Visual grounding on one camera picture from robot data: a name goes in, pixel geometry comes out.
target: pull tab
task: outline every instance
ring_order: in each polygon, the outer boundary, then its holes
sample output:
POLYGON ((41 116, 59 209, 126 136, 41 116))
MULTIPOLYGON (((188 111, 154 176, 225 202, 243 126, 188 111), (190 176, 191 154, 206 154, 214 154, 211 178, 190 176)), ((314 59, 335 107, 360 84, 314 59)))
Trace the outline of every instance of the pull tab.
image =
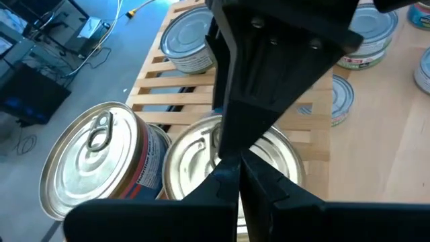
POLYGON ((87 138, 87 149, 92 152, 101 151, 106 148, 112 138, 112 121, 114 116, 109 111, 103 111, 91 125, 89 136, 87 138), (98 134, 105 134, 105 139, 102 143, 93 146, 94 138, 98 134))
POLYGON ((219 135, 220 135, 220 124, 215 125, 213 128, 205 130, 202 132, 205 149, 204 156, 209 160, 213 167, 215 164, 215 150, 219 144, 219 135))

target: gray floor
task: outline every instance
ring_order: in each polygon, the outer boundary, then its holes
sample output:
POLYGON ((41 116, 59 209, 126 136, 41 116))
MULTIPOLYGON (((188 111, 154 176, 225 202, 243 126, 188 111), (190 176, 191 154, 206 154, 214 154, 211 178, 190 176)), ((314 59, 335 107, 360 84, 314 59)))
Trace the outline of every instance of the gray floor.
MULTIPOLYGON (((124 0, 122 13, 144 2, 124 0)), ((41 241, 53 220, 39 205, 38 184, 45 158, 61 132, 80 113, 106 101, 124 102, 142 66, 148 49, 172 0, 157 0, 140 10, 134 19, 123 17, 105 46, 109 59, 96 70, 84 67, 71 85, 72 94, 45 126, 23 129, 22 136, 35 134, 37 144, 25 155, 12 151, 19 136, 13 126, 9 140, 0 145, 0 236, 4 242, 41 241)), ((116 0, 77 0, 89 14, 112 19, 116 0)), ((62 241, 61 229, 51 241, 62 241)))

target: tin can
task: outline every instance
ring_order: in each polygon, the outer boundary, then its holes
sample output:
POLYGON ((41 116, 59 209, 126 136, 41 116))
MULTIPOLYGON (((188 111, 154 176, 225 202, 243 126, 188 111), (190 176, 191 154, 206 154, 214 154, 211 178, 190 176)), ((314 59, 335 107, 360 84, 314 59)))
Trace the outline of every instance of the tin can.
POLYGON ((409 7, 408 19, 419 29, 430 30, 430 1, 422 1, 409 7))
POLYGON ((428 48, 423 57, 421 57, 420 65, 414 72, 415 83, 425 93, 430 94, 430 48, 428 48))
MULTIPOLYGON (((347 80, 333 75, 333 105, 331 108, 331 126, 342 123, 349 113, 354 102, 354 90, 347 80)), ((301 114, 311 114, 312 106, 306 105, 298 108, 301 114)))
POLYGON ((175 18, 161 36, 160 49, 176 68, 187 74, 204 73, 214 65, 205 44, 212 12, 196 7, 175 18))
POLYGON ((45 162, 42 209, 62 220, 72 208, 95 198, 157 198, 170 143, 163 130, 143 122, 125 104, 90 108, 60 135, 45 162))
MULTIPOLYGON (((181 200, 196 189, 219 164, 218 154, 207 157, 207 149, 217 147, 221 115, 204 118, 184 130, 167 151, 163 172, 166 195, 181 200), (205 140, 215 140, 214 147, 207 147, 205 140)), ((278 169, 292 182, 303 186, 302 161, 289 140, 276 128, 271 127, 250 150, 278 169)), ((237 235, 247 236, 245 215, 239 200, 237 235)))
POLYGON ((364 41, 349 56, 371 56, 385 49, 391 43, 397 25, 398 16, 395 11, 380 13, 372 3, 358 5, 349 29, 361 34, 364 41))
POLYGON ((380 63, 386 55, 386 49, 369 56, 344 56, 337 64, 343 68, 354 71, 364 70, 380 63))

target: light wood surface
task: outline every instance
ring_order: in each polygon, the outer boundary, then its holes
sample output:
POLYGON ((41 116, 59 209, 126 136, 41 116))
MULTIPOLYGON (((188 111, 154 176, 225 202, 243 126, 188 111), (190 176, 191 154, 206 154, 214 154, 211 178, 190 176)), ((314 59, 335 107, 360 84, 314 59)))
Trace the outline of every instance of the light wood surface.
POLYGON ((330 200, 430 202, 430 97, 413 81, 430 32, 412 27, 406 12, 398 10, 380 64, 334 70, 352 84, 355 101, 331 130, 330 200))
MULTIPOLYGON (((127 104, 145 122, 172 125, 169 135, 173 140, 184 128, 210 111, 215 70, 210 69, 203 75, 159 77, 159 73, 176 69, 172 62, 163 62, 165 55, 159 50, 159 43, 172 19, 203 4, 204 0, 192 0, 171 6, 127 100, 127 104), (161 87, 196 88, 193 93, 151 94, 151 89, 161 87), (145 105, 177 105, 184 108, 181 112, 142 112, 145 105)), ((328 194, 332 88, 330 70, 277 122, 305 162, 306 189, 322 198, 328 194), (297 113, 297 106, 303 104, 312 104, 311 115, 297 113)))

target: wooden slatted tray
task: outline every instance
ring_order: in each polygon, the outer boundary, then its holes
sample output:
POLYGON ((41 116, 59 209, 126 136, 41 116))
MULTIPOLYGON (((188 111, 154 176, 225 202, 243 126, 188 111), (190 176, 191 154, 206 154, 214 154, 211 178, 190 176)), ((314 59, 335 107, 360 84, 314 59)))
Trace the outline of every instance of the wooden slatted tray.
MULTIPOLYGON (((210 69, 203 75, 160 77, 160 73, 176 70, 172 62, 165 61, 165 55, 159 50, 160 39, 172 19, 201 5, 204 5, 204 0, 179 2, 170 7, 127 100, 127 104, 145 122, 172 125, 169 135, 173 139, 187 125, 210 111, 215 70, 210 69), (164 87, 196 88, 193 93, 151 94, 152 89, 164 87), (145 105, 184 107, 181 112, 143 112, 145 105)), ((328 164, 325 161, 330 159, 332 87, 332 71, 329 71, 277 122, 305 161, 306 189, 323 198, 327 197, 328 189, 328 164), (297 113, 296 108, 300 104, 312 104, 312 114, 297 113)))

